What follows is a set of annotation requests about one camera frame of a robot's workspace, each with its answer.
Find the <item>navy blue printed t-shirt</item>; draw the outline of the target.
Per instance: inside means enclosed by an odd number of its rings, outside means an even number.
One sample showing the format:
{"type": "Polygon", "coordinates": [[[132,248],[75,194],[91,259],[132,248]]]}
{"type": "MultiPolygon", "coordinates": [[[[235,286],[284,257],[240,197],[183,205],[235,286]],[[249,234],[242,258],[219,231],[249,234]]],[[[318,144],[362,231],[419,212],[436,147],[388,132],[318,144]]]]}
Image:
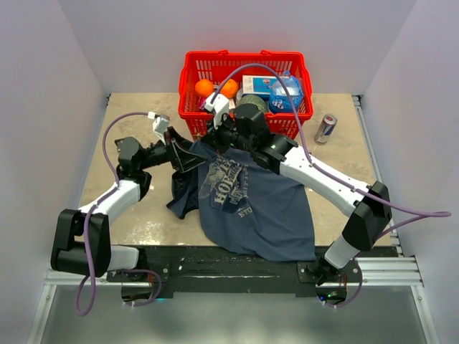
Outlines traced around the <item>navy blue printed t-shirt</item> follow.
{"type": "Polygon", "coordinates": [[[198,211],[206,237],[236,254],[274,262],[315,260],[313,219],[302,184],[259,167],[241,150],[219,155],[197,141],[190,151],[206,160],[172,176],[167,207],[179,219],[198,211]]]}

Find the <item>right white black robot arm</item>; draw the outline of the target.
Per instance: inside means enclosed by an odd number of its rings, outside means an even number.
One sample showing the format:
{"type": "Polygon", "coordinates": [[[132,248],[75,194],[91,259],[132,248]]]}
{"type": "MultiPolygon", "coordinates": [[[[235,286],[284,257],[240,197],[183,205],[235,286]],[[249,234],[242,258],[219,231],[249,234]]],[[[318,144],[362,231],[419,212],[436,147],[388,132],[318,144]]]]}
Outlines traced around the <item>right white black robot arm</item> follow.
{"type": "Polygon", "coordinates": [[[202,138],[205,143],[219,153],[230,148],[248,152],[260,167],[307,186],[349,218],[338,239],[306,269],[317,285],[336,281],[351,259],[372,249],[392,219],[389,192],[383,183],[369,186],[307,157],[294,140],[271,133],[255,105],[241,105],[233,116],[226,105],[206,104],[204,109],[212,114],[202,138]]]}

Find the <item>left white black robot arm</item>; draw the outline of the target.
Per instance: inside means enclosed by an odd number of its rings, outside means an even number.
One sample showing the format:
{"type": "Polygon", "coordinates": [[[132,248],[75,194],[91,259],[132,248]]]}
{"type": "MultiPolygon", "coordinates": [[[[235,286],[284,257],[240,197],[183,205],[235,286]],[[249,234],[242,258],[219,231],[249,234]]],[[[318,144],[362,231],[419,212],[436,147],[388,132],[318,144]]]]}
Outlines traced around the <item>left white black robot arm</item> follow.
{"type": "Polygon", "coordinates": [[[192,153],[191,142],[172,127],[163,138],[144,148],[134,137],[115,141],[118,150],[118,180],[103,195],[78,209],[65,209],[57,219],[51,254],[51,268],[96,277],[106,272],[123,270],[133,281],[148,274],[148,263],[133,247],[112,245],[110,225],[127,209],[144,198],[152,176],[148,169],[164,163],[180,173],[203,164],[204,156],[192,153]]]}

